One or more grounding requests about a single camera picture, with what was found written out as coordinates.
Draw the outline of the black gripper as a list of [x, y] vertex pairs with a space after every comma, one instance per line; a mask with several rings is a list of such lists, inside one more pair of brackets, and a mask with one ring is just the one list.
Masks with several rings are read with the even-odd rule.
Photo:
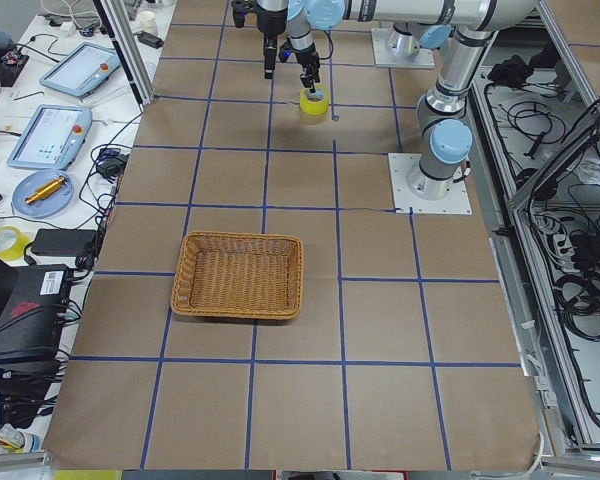
[[257, 0], [258, 30], [265, 36], [278, 36], [285, 32], [288, 0]]
[[272, 79], [276, 68], [277, 55], [282, 63], [286, 63], [289, 57], [294, 54], [297, 62], [301, 65], [303, 73], [300, 80], [305, 89], [314, 93], [315, 84], [321, 82], [320, 79], [320, 59], [315, 44], [311, 42], [308, 46], [299, 48], [294, 47], [290, 39], [287, 39], [282, 46], [277, 46], [276, 36], [263, 36], [263, 57], [264, 57], [264, 78]]

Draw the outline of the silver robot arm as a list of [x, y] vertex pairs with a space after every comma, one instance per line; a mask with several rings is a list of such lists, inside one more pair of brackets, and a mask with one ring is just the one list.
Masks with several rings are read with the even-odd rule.
[[[249, 14], [263, 36], [264, 75], [277, 62], [296, 57], [303, 86], [315, 91], [320, 59], [312, 32], [342, 21], [390, 21], [396, 33], [416, 38], [423, 47], [448, 45], [435, 85], [419, 100], [417, 117], [423, 152], [406, 175], [409, 190], [428, 201], [444, 198], [454, 174], [469, 155], [473, 135], [461, 115], [466, 95], [494, 36], [523, 20], [532, 1], [234, 1], [236, 27]], [[426, 42], [427, 35], [433, 37]]]
[[[274, 59], [285, 63], [294, 55], [302, 66], [300, 80], [314, 91], [320, 82], [320, 62], [311, 31], [317, 29], [329, 34], [348, 13], [346, 1], [291, 1], [287, 25], [292, 33], [279, 47]], [[422, 22], [395, 22], [390, 28], [371, 30], [375, 64], [380, 67], [432, 69], [433, 52], [445, 44], [453, 27], [451, 17], [455, 3], [445, 1], [438, 19], [432, 24]]]

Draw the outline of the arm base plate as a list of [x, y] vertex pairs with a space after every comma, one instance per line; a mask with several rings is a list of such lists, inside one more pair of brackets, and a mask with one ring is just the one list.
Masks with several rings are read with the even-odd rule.
[[387, 68], [433, 69], [431, 49], [423, 48], [405, 25], [371, 30], [375, 65]]
[[420, 154], [390, 153], [393, 209], [402, 214], [471, 215], [463, 171], [457, 166], [446, 180], [432, 180], [420, 169]]

